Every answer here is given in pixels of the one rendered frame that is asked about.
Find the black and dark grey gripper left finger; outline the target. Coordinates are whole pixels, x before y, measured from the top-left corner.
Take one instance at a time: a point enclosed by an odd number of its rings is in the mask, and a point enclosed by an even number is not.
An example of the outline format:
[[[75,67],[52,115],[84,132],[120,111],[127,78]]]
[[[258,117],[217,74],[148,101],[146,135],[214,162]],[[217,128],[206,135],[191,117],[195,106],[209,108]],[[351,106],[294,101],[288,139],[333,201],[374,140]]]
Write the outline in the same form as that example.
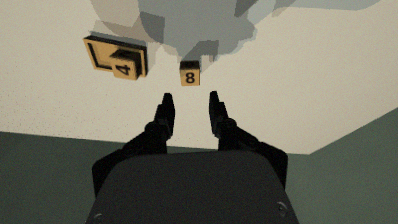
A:
[[[95,199],[110,170],[119,162],[138,155],[167,154],[166,141],[173,136],[175,107],[172,94],[164,93],[162,104],[156,110],[154,120],[146,124],[144,131],[127,142],[122,149],[99,159],[92,166]]]

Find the dark brown calendar tray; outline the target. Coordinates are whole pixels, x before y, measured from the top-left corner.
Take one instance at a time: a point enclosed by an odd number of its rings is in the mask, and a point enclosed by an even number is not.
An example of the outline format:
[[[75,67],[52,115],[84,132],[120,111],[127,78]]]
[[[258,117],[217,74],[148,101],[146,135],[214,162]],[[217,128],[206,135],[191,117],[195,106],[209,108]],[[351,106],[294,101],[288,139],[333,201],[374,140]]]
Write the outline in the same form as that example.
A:
[[[108,57],[116,50],[123,49],[141,54],[142,73],[139,77],[146,78],[148,74],[147,47],[92,35],[85,37],[83,41],[95,70],[113,72]]]

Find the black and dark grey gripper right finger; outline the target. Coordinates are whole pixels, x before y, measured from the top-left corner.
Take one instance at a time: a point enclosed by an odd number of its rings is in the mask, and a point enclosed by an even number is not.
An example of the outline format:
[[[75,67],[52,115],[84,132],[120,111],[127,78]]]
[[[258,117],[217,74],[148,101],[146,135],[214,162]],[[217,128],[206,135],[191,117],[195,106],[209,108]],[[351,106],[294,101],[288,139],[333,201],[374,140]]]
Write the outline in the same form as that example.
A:
[[[209,116],[212,134],[219,139],[218,151],[246,150],[263,155],[271,163],[285,190],[288,156],[284,151],[260,142],[255,136],[239,128],[236,121],[228,117],[225,104],[219,101],[217,91],[210,92]]]

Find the wooden number cube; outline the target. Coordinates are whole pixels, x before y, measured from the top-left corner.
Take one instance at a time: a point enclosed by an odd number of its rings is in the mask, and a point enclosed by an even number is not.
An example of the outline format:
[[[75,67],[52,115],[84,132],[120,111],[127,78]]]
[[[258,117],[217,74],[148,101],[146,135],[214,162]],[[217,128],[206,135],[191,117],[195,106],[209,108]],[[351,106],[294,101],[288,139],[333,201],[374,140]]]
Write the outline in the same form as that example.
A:
[[[137,80],[142,73],[141,54],[118,49],[109,56],[114,77]]]
[[[179,71],[181,86],[200,85],[199,61],[181,61]]]

